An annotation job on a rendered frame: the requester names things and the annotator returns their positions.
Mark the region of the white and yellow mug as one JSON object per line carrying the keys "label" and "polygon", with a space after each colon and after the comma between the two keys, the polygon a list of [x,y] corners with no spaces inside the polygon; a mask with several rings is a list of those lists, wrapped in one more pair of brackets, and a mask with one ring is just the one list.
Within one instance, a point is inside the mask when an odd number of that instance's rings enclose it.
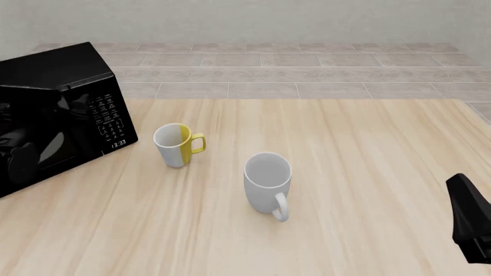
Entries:
{"label": "white and yellow mug", "polygon": [[[201,139],[203,146],[193,149],[192,142]],[[193,154],[206,150],[206,138],[203,133],[193,134],[183,123],[168,123],[161,126],[153,135],[153,141],[164,162],[169,167],[180,168],[187,165]]]}

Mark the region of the plain white mug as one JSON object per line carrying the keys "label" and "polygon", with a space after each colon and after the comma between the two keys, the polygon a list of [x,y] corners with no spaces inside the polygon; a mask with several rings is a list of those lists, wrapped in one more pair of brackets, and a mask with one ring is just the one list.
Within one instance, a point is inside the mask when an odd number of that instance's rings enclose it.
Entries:
{"label": "plain white mug", "polygon": [[272,214],[279,222],[286,222],[292,180],[288,160],[277,153],[256,153],[246,160],[243,174],[245,195],[251,207],[259,213]]}

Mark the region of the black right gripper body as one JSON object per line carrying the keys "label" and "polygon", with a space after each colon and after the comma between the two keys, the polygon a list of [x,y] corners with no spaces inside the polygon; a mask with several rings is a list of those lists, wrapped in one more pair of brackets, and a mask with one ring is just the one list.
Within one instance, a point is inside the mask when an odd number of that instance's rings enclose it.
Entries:
{"label": "black right gripper body", "polygon": [[491,236],[461,241],[460,250],[469,264],[491,264]]}

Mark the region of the black microwave oven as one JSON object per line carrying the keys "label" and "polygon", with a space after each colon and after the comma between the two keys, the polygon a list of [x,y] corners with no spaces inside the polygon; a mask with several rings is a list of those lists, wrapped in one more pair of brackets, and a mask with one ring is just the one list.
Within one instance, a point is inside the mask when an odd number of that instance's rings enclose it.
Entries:
{"label": "black microwave oven", "polygon": [[137,140],[92,43],[0,61],[0,198]]}

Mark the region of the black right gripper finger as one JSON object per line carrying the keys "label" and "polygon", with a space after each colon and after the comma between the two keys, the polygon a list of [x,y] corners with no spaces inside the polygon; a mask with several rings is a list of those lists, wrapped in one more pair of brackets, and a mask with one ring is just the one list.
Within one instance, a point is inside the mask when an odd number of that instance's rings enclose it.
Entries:
{"label": "black right gripper finger", "polygon": [[491,235],[491,204],[462,173],[451,176],[447,190],[453,212],[455,242]]}

